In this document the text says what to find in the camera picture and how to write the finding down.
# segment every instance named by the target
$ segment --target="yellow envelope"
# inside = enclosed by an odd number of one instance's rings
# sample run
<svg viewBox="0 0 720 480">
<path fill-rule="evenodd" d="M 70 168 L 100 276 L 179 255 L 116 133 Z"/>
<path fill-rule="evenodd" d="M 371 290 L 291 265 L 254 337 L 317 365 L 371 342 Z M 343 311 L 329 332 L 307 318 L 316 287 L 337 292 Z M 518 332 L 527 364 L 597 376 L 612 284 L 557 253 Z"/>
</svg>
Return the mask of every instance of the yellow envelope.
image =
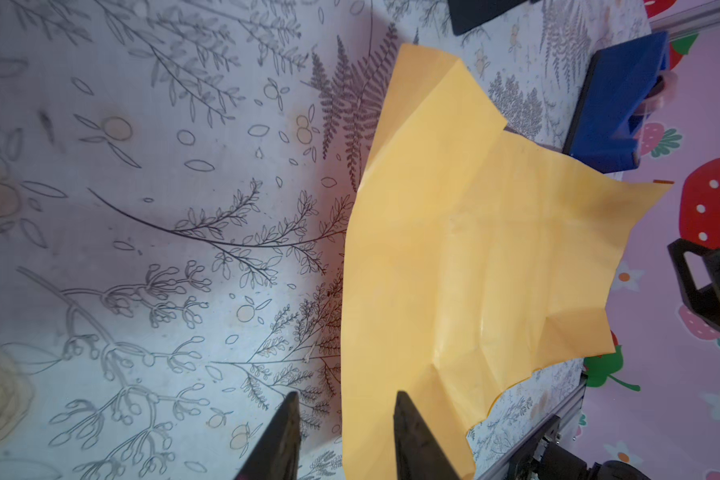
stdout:
<svg viewBox="0 0 720 480">
<path fill-rule="evenodd" d="M 614 351 L 610 284 L 669 186 L 606 178 L 506 123 L 458 58 L 403 45 L 346 239 L 350 480 L 396 478 L 398 390 L 471 478 L 465 435 L 505 389 Z"/>
</svg>

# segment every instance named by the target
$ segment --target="creased yellow paper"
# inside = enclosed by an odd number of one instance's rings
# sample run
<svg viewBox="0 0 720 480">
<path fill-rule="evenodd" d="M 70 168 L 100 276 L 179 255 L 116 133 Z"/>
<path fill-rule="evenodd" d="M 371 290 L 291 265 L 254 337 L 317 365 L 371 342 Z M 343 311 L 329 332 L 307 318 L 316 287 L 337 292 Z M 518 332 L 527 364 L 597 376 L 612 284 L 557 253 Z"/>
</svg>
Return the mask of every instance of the creased yellow paper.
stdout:
<svg viewBox="0 0 720 480">
<path fill-rule="evenodd" d="M 458 58 L 403 45 L 346 240 L 350 480 L 396 478 L 397 390 L 471 478 L 465 435 L 505 389 L 614 351 L 610 284 L 669 186 L 611 180 L 505 125 Z"/>
</svg>

